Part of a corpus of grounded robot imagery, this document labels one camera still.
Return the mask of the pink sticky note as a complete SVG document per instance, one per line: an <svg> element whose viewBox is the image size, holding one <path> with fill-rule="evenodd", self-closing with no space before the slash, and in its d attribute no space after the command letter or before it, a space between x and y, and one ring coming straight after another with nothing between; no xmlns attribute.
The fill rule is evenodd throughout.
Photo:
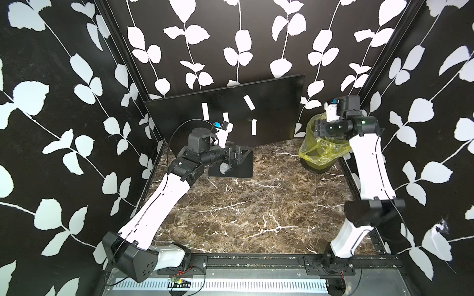
<svg viewBox="0 0 474 296"><path fill-rule="evenodd" d="M251 121L251 135L252 136L257 135L257 119L252 119Z"/></svg>

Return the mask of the yellow sticky note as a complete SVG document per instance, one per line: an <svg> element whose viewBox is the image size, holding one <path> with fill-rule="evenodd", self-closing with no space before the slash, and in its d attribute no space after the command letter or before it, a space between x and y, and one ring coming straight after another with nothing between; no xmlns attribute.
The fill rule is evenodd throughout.
<svg viewBox="0 0 474 296"><path fill-rule="evenodd" d="M245 103L247 104L247 106L249 107L250 111L253 111L253 110L256 109L256 107L255 107L255 105L254 105L254 103L253 103L253 101L252 101L252 99L250 98L249 95L245 95L243 97L243 99L244 99Z"/></svg>

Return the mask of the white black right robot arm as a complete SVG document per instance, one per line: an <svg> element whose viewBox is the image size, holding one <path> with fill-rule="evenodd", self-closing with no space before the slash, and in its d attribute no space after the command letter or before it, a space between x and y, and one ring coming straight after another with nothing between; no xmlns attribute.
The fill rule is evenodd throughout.
<svg viewBox="0 0 474 296"><path fill-rule="evenodd" d="M360 199L344 205L345 221L329 245L329 257L348 259L376 226L406 206L396 198L381 153L381 129L375 117L347 116L315 122L316 137L343 136L353 150L360 181Z"/></svg>

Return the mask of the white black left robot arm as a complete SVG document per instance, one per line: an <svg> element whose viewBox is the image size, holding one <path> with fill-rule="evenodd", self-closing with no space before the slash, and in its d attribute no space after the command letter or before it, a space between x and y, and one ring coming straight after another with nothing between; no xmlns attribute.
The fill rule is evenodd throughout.
<svg viewBox="0 0 474 296"><path fill-rule="evenodd" d="M107 259L127 278L141 283L154 271L190 267L190 251L172 243L154 247L153 239L175 204L191 189L205 169L219 163L229 169L241 165L252 149L229 142L233 125L223 122L211 129L195 128L188 144L169 165L159 187L138 213L117 233L102 239Z"/></svg>

